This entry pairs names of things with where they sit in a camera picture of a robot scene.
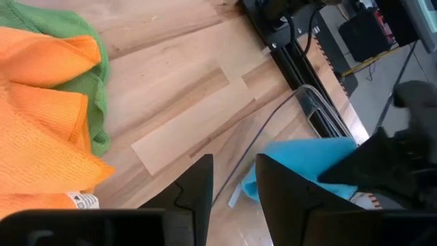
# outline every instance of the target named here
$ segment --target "blue cloth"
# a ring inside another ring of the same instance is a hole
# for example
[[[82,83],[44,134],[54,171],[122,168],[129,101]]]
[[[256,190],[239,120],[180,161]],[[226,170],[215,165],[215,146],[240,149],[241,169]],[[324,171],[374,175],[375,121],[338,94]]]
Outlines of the blue cloth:
[[[357,187],[319,183],[317,178],[355,149],[356,144],[347,137],[301,139],[272,142],[264,150],[264,154],[327,191],[348,200],[354,195]],[[256,182],[254,164],[241,185],[250,198],[259,202]]]

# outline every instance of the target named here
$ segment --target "wooden workbench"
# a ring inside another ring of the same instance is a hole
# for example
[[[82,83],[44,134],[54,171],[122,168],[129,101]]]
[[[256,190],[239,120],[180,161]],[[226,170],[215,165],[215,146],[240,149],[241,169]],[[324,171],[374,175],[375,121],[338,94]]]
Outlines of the wooden workbench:
[[[256,132],[291,91],[234,0],[20,0],[73,10],[100,33],[111,58],[103,159],[116,173],[96,188],[102,208],[137,208],[205,153],[214,196]],[[316,40],[320,80],[357,142],[368,138]],[[209,245],[263,245],[259,205],[226,206],[253,157],[272,140],[314,137],[296,100],[272,119],[212,209]]]

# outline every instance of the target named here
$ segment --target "green cloth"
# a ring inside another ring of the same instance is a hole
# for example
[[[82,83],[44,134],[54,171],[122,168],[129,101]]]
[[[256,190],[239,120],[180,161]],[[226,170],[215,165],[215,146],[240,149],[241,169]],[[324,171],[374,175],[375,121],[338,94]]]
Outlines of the green cloth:
[[[103,155],[111,140],[103,129],[107,112],[107,97],[104,88],[109,73],[109,57],[97,32],[74,12],[45,10],[13,0],[0,0],[0,25],[15,29],[43,33],[56,38],[71,38],[80,35],[92,36],[100,47],[102,62],[53,89],[78,92],[88,95],[88,126],[93,154]]]

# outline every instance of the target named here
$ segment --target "orange cloth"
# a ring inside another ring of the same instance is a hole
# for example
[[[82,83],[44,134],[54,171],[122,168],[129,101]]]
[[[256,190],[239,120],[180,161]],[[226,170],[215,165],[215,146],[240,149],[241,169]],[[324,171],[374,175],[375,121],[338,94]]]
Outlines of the orange cloth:
[[[0,36],[0,218],[75,208],[65,193],[93,189],[114,169],[91,154],[87,97],[41,87],[95,66],[98,46],[89,36],[57,39],[6,27]]]

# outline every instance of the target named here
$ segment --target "wooden table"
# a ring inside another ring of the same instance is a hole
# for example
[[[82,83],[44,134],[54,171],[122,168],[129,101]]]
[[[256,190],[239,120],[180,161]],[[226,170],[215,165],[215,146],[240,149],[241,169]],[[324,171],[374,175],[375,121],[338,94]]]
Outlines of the wooden table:
[[[137,208],[205,153],[214,196],[272,110],[285,79],[234,0],[21,0],[73,10],[111,58],[103,159],[116,173],[96,188],[102,208]],[[308,58],[357,142],[368,138],[316,40]],[[314,137],[296,100],[265,128],[212,209],[209,245],[271,245],[259,205],[226,203],[256,153],[272,140]]]

